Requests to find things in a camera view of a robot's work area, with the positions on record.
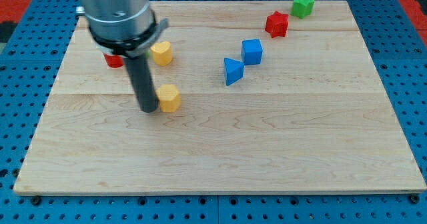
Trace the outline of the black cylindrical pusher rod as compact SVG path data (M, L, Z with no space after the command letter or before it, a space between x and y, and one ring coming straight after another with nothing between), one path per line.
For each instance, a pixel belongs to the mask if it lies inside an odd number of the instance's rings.
M141 111L151 113L158 108L158 98L147 59L144 55L124 59L131 85Z

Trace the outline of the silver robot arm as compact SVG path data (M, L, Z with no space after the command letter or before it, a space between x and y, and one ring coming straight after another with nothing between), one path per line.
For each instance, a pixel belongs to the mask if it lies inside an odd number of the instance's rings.
M157 20L150 0L79 0L76 12L84 16L98 48L123 58L139 108L155 111L155 93L146 53L169 27L169 19Z

